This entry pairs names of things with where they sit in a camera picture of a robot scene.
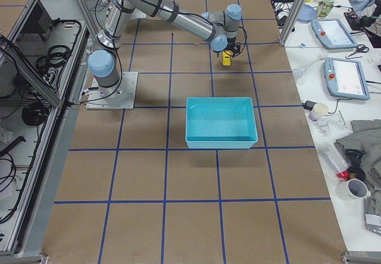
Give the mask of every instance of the black cable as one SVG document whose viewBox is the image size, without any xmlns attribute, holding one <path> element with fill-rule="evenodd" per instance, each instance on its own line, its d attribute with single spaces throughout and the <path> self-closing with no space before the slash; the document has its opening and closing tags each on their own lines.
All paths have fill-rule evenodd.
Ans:
<svg viewBox="0 0 381 264">
<path fill-rule="evenodd" d="M 227 53 L 227 52 L 224 50 L 225 54 L 228 55 L 228 56 L 230 56 L 230 57 L 232 57 L 232 58 L 237 57 L 237 56 L 239 56 L 240 54 L 242 54 L 242 52 L 243 52 L 243 50 L 245 50 L 245 47 L 246 47 L 247 42 L 248 42 L 248 34 L 247 34 L 247 32 L 246 32 L 246 29 L 244 29 L 242 26 L 239 26 L 238 28 L 243 30 L 243 36 L 244 36 L 245 41 L 244 41 L 244 43 L 243 43 L 243 47 L 242 47 L 241 51 L 240 51 L 237 55 L 231 55 L 231 54 Z"/>
<path fill-rule="evenodd" d="M 27 105 L 21 112 L 21 118 L 28 126 L 39 126 L 47 120 L 48 116 L 49 108 L 39 100 Z"/>
<path fill-rule="evenodd" d="M 337 8 L 344 7 L 344 8 L 347 8 L 349 10 L 353 10 L 353 7 L 345 7 L 343 5 L 334 5 L 333 7 L 337 7 Z"/>
<path fill-rule="evenodd" d="M 338 110 L 338 106 L 339 106 L 339 101 L 340 101 L 340 100 L 352 100 L 352 99 L 337 99 L 337 101 L 336 101 L 335 111 L 333 111 L 333 112 L 328 112 L 329 114 L 334 114 L 334 113 L 336 113 L 336 111 Z"/>
<path fill-rule="evenodd" d="M 7 176 L 4 176 L 4 177 L 1 177 L 1 178 L 0 178 L 0 180 L 2 180 L 2 181 L 0 182 L 0 186 L 3 185 L 3 183 L 5 183 L 5 182 L 7 181 L 7 179 L 10 178 L 11 180 L 9 181 L 8 184 L 5 185 L 4 188 L 2 188 L 2 189 L 0 190 L 0 193 L 2 193 L 3 191 L 5 191 L 5 190 L 12 184 L 12 181 L 15 181 L 15 176 L 16 176 L 16 165 L 15 165 L 15 163 L 14 163 L 13 157 L 12 157 L 9 153 L 7 153 L 7 155 L 9 156 L 9 159 L 7 159 L 7 158 L 1 158 L 0 160 L 2 160 L 2 161 L 7 161 L 7 162 L 11 163 L 11 170 L 10 170 L 10 172 L 8 173 Z"/>
<path fill-rule="evenodd" d="M 105 8 L 106 8 L 106 7 L 103 5 L 101 10 L 97 10 L 97 9 L 95 9 L 95 10 L 90 10 L 90 11 L 92 11 L 92 12 L 97 12 L 97 11 L 101 12 L 101 11 L 103 11 Z"/>
<path fill-rule="evenodd" d="M 44 83 L 50 85 L 55 92 L 57 92 L 60 88 L 62 73 L 65 69 L 68 59 L 71 57 L 71 54 L 73 53 L 75 45 L 77 44 L 79 34 L 82 31 L 82 25 L 77 20 L 61 20 L 60 18 L 58 18 L 55 20 L 54 25 L 56 26 L 58 23 L 75 23 L 78 25 L 78 31 L 75 34 L 74 42 L 71 48 L 69 48 L 66 45 L 51 46 L 48 49 L 47 55 L 41 56 L 36 61 L 36 68 L 38 70 L 38 73 L 43 77 Z M 61 69 L 60 72 L 56 72 L 53 78 L 51 78 L 51 74 L 48 73 L 48 70 L 50 68 Z"/>
<path fill-rule="evenodd" d="M 18 86 L 15 86 L 13 91 L 9 94 L 9 95 L 6 95 L 6 96 L 0 96 L 0 99 L 9 99 L 11 98 L 18 90 Z"/>
<path fill-rule="evenodd" d="M 43 129 L 41 130 L 41 132 L 43 132 L 45 127 L 46 127 L 46 123 L 44 123 Z M 13 206 L 13 208 L 9 209 L 9 212 L 7 215 L 5 215 L 4 217 L 0 217 L 0 224 L 4 224 L 5 222 L 9 221 L 12 218 L 13 214 L 17 211 L 18 205 L 21 202 L 21 197 L 22 197 L 23 192 L 26 188 L 26 184 L 27 184 L 29 174 L 30 174 L 31 170 L 33 169 L 33 164 L 34 164 L 36 156 L 37 156 L 37 149 L 38 149 L 40 143 L 41 143 L 41 135 L 40 136 L 37 135 L 37 142 L 36 142 L 36 147 L 33 151 L 32 160 L 30 161 L 28 169 L 25 172 L 25 178 L 24 178 L 23 184 L 22 184 L 21 188 L 18 190 L 18 197 L 17 197 L 16 203 Z"/>
<path fill-rule="evenodd" d="M 21 101 L 18 103 L 16 109 L 15 109 L 14 111 L 12 111 L 10 114 L 8 114 L 7 116 L 5 116 L 5 117 L 0 117 L 0 120 L 4 120 L 4 119 L 10 117 L 12 114 L 14 114 L 14 113 L 20 108 L 20 106 L 21 106 L 22 103 L 23 103 L 23 96 L 21 96 Z"/>
<path fill-rule="evenodd" d="M 93 90 L 98 90 L 99 87 L 88 87 L 87 89 L 83 90 L 81 93 L 81 96 L 84 96 L 87 92 L 91 92 Z"/>
<path fill-rule="evenodd" d="M 94 14 L 95 14 L 95 20 L 96 20 L 96 22 L 98 23 L 98 25 L 100 26 L 100 28 L 103 29 L 103 27 L 101 26 L 101 24 L 100 24 L 99 21 L 98 21 L 98 16 L 96 15 L 96 12 L 97 12 L 97 10 L 96 10 L 96 6 L 98 5 L 99 1 L 100 1 L 100 0 L 97 0 L 97 1 L 96 1 Z"/>
<path fill-rule="evenodd" d="M 122 12 L 119 13 L 119 17 L 118 17 L 117 23 L 116 23 L 116 25 L 115 25 L 115 31 L 117 31 L 117 29 L 118 29 L 121 15 L 122 15 Z M 119 89 L 119 87 L 120 87 L 120 85 L 121 85 L 121 81 L 122 81 L 122 79 L 123 79 L 123 68 L 122 68 L 122 66 L 121 66 L 121 60 L 120 60 L 120 57 L 119 57 L 119 54 L 118 54 L 118 49 L 116 48 L 116 45 L 115 45 L 115 41 L 113 41 L 113 46 L 114 46 L 114 49 L 115 49 L 115 52 L 116 52 L 116 55 L 117 55 L 117 59 L 118 59 L 118 61 L 119 61 L 119 66 L 120 66 L 120 77 L 119 77 L 119 83 L 118 83 L 118 86 L 115 88 L 115 90 L 113 90 L 112 93 L 110 93 L 110 94 L 107 95 L 107 96 L 103 96 L 103 97 L 98 98 L 98 99 L 84 100 L 83 102 L 80 102 L 79 105 L 81 105 L 81 104 L 83 104 L 83 103 L 95 102 L 95 101 L 97 101 L 97 100 L 101 100 L 101 99 L 108 98 L 109 96 L 112 96 L 114 93 L 116 93 L 117 90 Z"/>
<path fill-rule="evenodd" d="M 3 52 L 7 57 L 9 57 L 9 58 L 12 60 L 12 62 L 14 63 L 14 65 L 15 65 L 15 67 L 16 67 L 16 69 L 17 69 L 17 72 L 20 73 L 20 69 L 19 69 L 19 67 L 18 67 L 18 65 L 17 65 L 17 63 L 16 63 L 15 58 L 14 58 L 10 53 L 8 53 L 5 49 L 3 49 L 3 48 L 0 48 L 0 51 Z M 33 68 L 33 66 L 32 66 L 32 69 L 33 69 L 33 70 L 32 70 L 32 73 L 35 73 L 36 70 Z M 44 81 L 39 75 L 34 75 L 34 76 L 35 76 L 41 83 L 46 84 L 45 81 Z"/>
<path fill-rule="evenodd" d="M 366 81 L 368 84 L 381 84 L 379 81 Z"/>
<path fill-rule="evenodd" d="M 357 32 L 350 32 L 350 34 L 359 34 L 359 33 L 363 33 L 364 31 L 362 30 L 362 31 L 357 31 Z"/>
<path fill-rule="evenodd" d="M 32 72 L 32 74 L 36 77 L 36 79 L 38 79 L 40 82 L 45 83 L 45 81 L 38 75 L 38 74 L 35 74 L 36 73 L 36 69 L 34 68 L 34 66 L 29 62 L 29 60 L 25 57 L 25 55 L 22 53 L 22 51 L 15 45 L 13 44 L 10 40 L 8 40 L 5 36 L 3 36 L 2 34 L 0 34 L 0 41 L 1 42 L 4 42 L 9 48 L 11 48 L 13 51 L 16 52 L 16 54 L 18 55 L 18 57 L 24 62 L 24 65 Z M 16 60 L 15 58 L 10 54 L 8 53 L 8 51 L 6 51 L 5 49 L 3 48 L 0 48 L 0 50 L 8 57 L 11 58 L 13 64 L 16 65 L 17 69 L 18 69 L 18 72 L 20 72 L 20 69 L 18 68 L 18 65 L 16 63 Z"/>
</svg>

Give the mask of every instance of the blue plastic bin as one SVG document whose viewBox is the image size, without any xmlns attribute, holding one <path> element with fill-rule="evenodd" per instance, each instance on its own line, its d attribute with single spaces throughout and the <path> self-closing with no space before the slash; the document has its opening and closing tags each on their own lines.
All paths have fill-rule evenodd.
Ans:
<svg viewBox="0 0 381 264">
<path fill-rule="evenodd" d="M 187 98 L 191 149 L 249 149 L 258 141 L 251 98 Z"/>
</svg>

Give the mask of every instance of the white cup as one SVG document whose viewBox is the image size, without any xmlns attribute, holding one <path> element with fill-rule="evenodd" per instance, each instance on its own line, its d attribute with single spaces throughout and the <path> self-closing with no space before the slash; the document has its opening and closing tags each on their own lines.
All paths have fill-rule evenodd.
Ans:
<svg viewBox="0 0 381 264">
<path fill-rule="evenodd" d="M 308 118 L 312 121 L 317 121 L 326 114 L 328 114 L 328 107 L 323 103 L 316 103 L 308 115 Z"/>
<path fill-rule="evenodd" d="M 336 187 L 336 194 L 342 200 L 357 200 L 370 197 L 367 186 L 358 179 L 350 179 Z"/>
</svg>

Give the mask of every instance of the metal base plate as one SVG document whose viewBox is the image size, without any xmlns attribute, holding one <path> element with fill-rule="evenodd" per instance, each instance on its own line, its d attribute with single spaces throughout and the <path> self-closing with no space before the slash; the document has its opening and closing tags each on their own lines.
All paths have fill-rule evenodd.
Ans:
<svg viewBox="0 0 381 264">
<path fill-rule="evenodd" d="M 134 10 L 133 14 L 131 15 L 131 20 L 138 20 L 138 19 L 146 19 L 147 15 L 140 10 Z"/>
<path fill-rule="evenodd" d="M 138 72 L 123 72 L 120 88 L 127 89 L 115 99 L 100 99 L 86 104 L 87 109 L 110 110 L 110 109 L 133 109 L 135 102 L 136 85 L 138 83 Z M 93 79 L 92 87 L 98 87 L 98 83 Z M 101 92 L 94 90 L 90 92 L 89 100 L 102 98 Z"/>
</svg>

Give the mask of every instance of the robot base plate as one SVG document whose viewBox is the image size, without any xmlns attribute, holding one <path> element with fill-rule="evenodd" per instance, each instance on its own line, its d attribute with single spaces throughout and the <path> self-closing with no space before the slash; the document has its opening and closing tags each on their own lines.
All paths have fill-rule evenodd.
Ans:
<svg viewBox="0 0 381 264">
<path fill-rule="evenodd" d="M 133 109 L 135 102 L 136 85 L 138 83 L 138 72 L 123 72 L 121 89 L 125 90 L 119 97 L 106 100 L 100 99 L 86 104 L 87 109 L 110 110 L 110 109 Z M 98 83 L 93 79 L 92 87 L 98 87 Z M 102 98 L 98 90 L 90 92 L 89 100 Z"/>
</svg>

